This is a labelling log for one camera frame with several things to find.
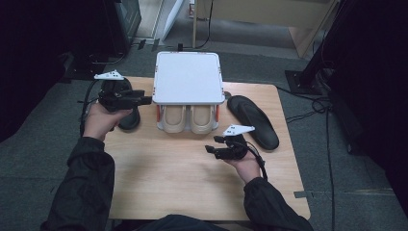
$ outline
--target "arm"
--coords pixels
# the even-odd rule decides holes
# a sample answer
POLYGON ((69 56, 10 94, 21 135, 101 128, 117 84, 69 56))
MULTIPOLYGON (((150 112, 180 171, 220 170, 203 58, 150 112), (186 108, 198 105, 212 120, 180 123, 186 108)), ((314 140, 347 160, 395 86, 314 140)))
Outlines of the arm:
POLYGON ((255 230, 313 230, 309 221, 299 216, 282 194, 261 177, 255 157, 247 154, 239 161, 225 161, 233 166, 245 183, 243 202, 255 230))
POLYGON ((91 106, 84 136, 68 158, 68 171, 60 184, 41 230, 104 230, 115 182, 114 159, 103 140, 112 127, 131 111, 107 112, 91 106))

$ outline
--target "person's left hand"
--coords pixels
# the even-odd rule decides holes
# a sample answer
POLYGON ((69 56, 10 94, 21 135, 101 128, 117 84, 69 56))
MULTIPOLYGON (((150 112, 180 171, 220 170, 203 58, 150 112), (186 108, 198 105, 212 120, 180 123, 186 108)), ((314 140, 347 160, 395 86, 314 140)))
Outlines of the person's left hand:
POLYGON ((106 134, 117 126, 121 119, 132 113, 131 110, 108 112, 100 103, 90 106, 83 137, 91 137, 100 141, 105 140, 106 134))

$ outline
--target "black sleeve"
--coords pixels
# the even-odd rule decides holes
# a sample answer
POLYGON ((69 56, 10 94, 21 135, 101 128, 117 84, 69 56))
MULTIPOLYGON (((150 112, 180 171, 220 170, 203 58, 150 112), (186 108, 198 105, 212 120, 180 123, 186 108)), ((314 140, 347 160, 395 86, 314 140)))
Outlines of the black sleeve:
POLYGON ((253 179, 243 190, 243 205, 255 230, 313 230, 309 221, 299 216, 264 178, 253 179))
POLYGON ((80 138, 41 230, 105 230, 114 192, 115 162, 105 144, 80 138))

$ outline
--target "wooden table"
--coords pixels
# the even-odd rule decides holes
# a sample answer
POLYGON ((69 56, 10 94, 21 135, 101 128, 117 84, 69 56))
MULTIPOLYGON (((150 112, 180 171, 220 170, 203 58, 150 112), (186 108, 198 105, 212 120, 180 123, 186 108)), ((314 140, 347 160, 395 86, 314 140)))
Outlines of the wooden table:
MULTIPOLYGON (((153 78, 129 77, 134 90, 151 95, 153 78)), ((232 95, 252 99, 269 117, 279 137, 277 149, 267 153, 255 144, 266 161, 268 181, 284 196, 293 209, 310 217, 303 192, 291 138, 283 115, 277 89, 273 85, 224 83, 232 95)), ((168 134, 157 128, 156 105, 139 107, 141 123, 132 132, 116 128, 106 137, 106 151, 115 159, 115 189, 110 218, 157 219, 181 214, 203 220, 248 220, 243 208, 244 183, 235 169, 206 152, 204 145, 215 143, 232 123, 239 124, 220 105, 219 126, 208 135, 189 131, 168 134)))

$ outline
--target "hand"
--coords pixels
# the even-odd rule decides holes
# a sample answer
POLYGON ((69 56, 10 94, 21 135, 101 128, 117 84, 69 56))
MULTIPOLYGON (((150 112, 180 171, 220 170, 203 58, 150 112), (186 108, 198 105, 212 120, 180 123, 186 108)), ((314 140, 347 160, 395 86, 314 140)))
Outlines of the hand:
POLYGON ((237 170, 237 173, 245 184, 254 178, 261 176, 259 165, 252 153, 247 152, 246 155, 238 161, 225 160, 224 162, 233 166, 237 170))
POLYGON ((132 113, 131 110, 119 110, 114 113, 108 112, 101 104, 95 103, 90 106, 83 137, 91 137, 100 141, 105 140, 106 134, 117 126, 121 119, 132 113))

